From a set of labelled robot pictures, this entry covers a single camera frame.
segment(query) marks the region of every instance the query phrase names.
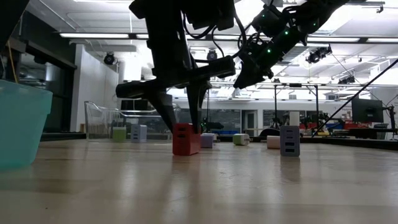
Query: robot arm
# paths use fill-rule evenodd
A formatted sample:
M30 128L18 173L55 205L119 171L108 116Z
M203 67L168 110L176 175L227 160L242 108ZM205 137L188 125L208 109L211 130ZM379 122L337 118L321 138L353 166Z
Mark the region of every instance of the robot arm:
M146 20L147 46L152 51L152 73L156 79L120 84L116 95L120 98L148 99L172 130L176 119L172 96L167 94L166 89L174 86L187 88L192 123L195 132L199 133L201 106L206 91L211 88L211 77L234 75L233 58L239 56L243 69L234 87L245 88L262 82L263 76L272 78L271 67L298 42L306 45L307 35L319 29L334 10L348 1L308 0L300 6L286 7L282 12L272 5L265 5L251 23L258 32L257 37L247 39L233 0L135 0L129 8L138 18ZM193 36L196 39L206 36L215 27L218 30L232 28L236 19L242 32L242 47L232 56L204 61L208 65L198 68L188 51L185 18L194 29L207 27L202 35ZM262 41L259 38L261 32L272 40Z

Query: block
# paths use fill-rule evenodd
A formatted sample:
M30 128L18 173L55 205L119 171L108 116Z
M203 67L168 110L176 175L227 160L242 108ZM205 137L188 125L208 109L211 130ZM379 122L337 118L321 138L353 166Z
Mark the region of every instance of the block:
M267 149L280 149L280 137L267 136Z
M280 127L280 155L300 156L300 128L298 126Z
M234 134L232 142L234 142L236 146L247 146L250 142L250 138L248 134Z
M140 143L147 141L147 126L140 124L131 125L131 142Z
M112 138L113 141L122 142L126 140L126 127L113 127L112 128Z
M202 134L200 136L200 146L202 148L213 148L213 141L214 141L215 134Z
M200 134L195 134L193 125L178 123L173 128L173 154L191 156L200 151Z

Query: door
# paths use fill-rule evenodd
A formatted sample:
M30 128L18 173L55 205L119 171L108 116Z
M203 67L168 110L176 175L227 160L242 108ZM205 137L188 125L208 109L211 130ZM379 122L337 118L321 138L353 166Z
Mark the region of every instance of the door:
M250 137L257 136L257 111L244 111L244 129Z

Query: teal plastic bin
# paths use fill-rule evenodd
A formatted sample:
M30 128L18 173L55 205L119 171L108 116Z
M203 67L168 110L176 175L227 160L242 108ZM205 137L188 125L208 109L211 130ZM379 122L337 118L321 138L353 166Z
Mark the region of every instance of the teal plastic bin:
M49 91L0 80L0 170L35 160L51 103Z

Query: purple block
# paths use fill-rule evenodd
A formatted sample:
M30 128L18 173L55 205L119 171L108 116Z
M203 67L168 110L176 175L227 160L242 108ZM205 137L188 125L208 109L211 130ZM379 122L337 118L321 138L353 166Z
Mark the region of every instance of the purple block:
M202 134L200 136L200 145L202 148L213 148L214 135L212 134Z

